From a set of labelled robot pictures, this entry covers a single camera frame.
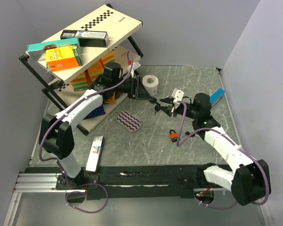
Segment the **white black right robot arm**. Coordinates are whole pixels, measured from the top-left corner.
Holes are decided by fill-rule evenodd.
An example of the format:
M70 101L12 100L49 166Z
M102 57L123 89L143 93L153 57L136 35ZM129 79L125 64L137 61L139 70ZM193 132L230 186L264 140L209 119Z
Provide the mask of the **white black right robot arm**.
M198 135L212 146L230 167L230 170L225 170L214 163L202 165L198 168L197 184L204 188L210 184L218 185L230 191L236 202L242 206L249 203L265 204L271 194L268 164L246 153L227 135L211 115L212 104L209 95L198 93L187 103L184 102L183 94L183 91L174 89L169 97L160 100L165 103L164 106L155 106L157 112L163 111L169 117L179 114L182 121L185 118L193 120L194 131L184 139L178 138L177 146Z

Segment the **orange black padlock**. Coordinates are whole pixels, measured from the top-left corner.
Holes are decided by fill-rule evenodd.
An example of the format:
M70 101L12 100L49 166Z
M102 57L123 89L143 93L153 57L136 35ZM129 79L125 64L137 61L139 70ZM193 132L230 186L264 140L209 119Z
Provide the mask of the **orange black padlock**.
M169 131L169 134L170 134L170 139L171 139L172 143L177 142L177 140L178 140L177 132L175 130L171 129Z

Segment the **black padlock keys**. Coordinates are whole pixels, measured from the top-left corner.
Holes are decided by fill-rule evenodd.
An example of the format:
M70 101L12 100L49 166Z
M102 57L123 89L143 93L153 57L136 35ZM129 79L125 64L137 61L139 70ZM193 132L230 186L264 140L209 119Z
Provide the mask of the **black padlock keys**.
M161 105L160 104L156 104L155 107L154 107L154 115L156 115L160 110L161 110Z

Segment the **black padlock with keys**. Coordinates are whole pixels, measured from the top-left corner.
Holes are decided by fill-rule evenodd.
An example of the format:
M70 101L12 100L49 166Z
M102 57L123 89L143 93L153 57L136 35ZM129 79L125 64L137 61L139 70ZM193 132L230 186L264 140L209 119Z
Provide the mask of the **black padlock with keys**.
M158 101L155 97L149 97L148 101L151 103L151 104L158 104Z

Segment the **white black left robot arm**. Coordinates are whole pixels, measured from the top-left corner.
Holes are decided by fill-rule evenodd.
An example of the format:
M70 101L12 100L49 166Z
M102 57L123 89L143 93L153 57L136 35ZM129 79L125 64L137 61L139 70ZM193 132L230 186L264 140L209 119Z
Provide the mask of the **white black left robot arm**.
M75 146L73 130L77 125L116 92L126 93L131 99L146 100L152 104L157 101L148 93L139 77L134 75L132 65L125 76L121 75L122 72L120 64L107 64L103 74L80 98L58 114L46 114L42 119L40 151L51 155L50 159L60 167L72 189L79 189L84 183L84 170L72 153Z

